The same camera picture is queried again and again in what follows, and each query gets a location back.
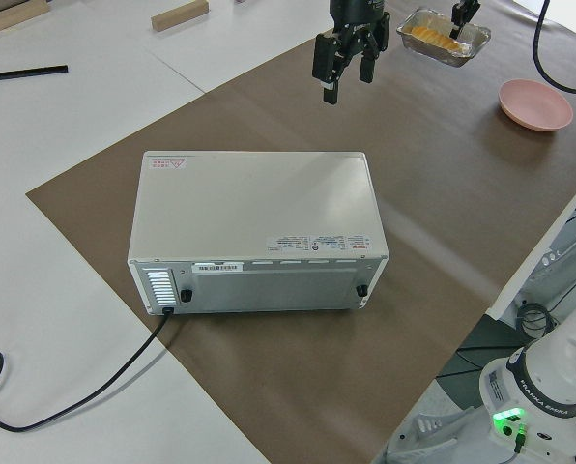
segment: white metal box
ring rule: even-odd
[[[128,262],[151,314],[358,308],[388,259],[363,153],[144,155]]]

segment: white tabletop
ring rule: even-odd
[[[205,17],[151,29],[151,15],[183,3],[53,0],[0,32],[0,72],[70,68],[0,81],[0,419],[11,425],[81,399],[149,335],[25,193],[331,26],[326,0],[211,0]],[[268,462],[158,342],[106,396],[37,431],[0,429],[0,464]]]

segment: foil container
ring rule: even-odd
[[[450,51],[421,41],[411,35],[411,31],[417,26],[434,29],[439,34],[449,37],[453,27],[451,19],[429,8],[421,7],[399,25],[397,33],[402,37],[402,43],[406,48],[455,68],[459,68],[471,58],[474,58],[488,43],[491,35],[490,29],[467,23],[456,40],[460,44],[460,49]]]

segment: yellow food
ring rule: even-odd
[[[411,30],[411,34],[420,41],[432,44],[449,51],[459,51],[460,44],[454,39],[439,34],[434,29],[425,26],[417,26]]]

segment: brown paper sheet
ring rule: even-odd
[[[392,25],[419,4],[389,2]],[[460,69],[392,32],[374,83],[355,61],[337,106],[322,103],[305,43],[28,193],[153,327],[126,266],[145,151],[367,154],[391,260],[364,310],[184,316],[161,338],[273,464],[369,462],[576,192],[576,96],[557,133],[498,107],[506,80],[539,79],[534,18],[492,1],[475,22],[493,39]],[[544,66],[576,85],[576,36],[554,24],[542,36]]]

